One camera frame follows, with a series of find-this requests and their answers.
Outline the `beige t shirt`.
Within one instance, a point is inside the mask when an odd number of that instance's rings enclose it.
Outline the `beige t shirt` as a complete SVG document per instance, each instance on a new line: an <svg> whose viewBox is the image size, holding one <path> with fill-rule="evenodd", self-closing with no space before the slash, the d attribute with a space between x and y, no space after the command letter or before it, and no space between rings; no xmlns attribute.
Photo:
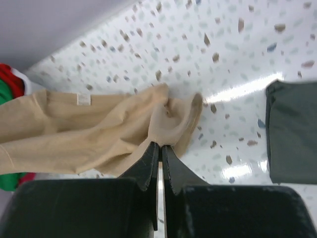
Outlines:
<svg viewBox="0 0 317 238"><path fill-rule="evenodd" d="M0 172L119 176L154 142L182 156L203 108L197 93L171 98L166 84L137 94L42 90L0 107Z"/></svg>

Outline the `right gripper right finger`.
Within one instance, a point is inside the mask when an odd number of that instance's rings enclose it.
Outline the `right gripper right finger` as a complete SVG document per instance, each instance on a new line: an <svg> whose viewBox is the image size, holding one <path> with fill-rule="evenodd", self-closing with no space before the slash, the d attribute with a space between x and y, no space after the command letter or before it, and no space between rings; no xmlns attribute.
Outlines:
<svg viewBox="0 0 317 238"><path fill-rule="evenodd" d="M300 195L285 186L212 185L162 148L168 238L314 238Z"/></svg>

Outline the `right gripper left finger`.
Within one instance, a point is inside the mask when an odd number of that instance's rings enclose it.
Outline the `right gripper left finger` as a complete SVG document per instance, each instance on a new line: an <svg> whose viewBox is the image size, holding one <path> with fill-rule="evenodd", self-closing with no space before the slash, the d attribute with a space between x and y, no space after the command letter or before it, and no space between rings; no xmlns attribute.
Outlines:
<svg viewBox="0 0 317 238"><path fill-rule="evenodd" d="M118 178L35 180L0 220L3 238L152 238L158 229L159 146Z"/></svg>

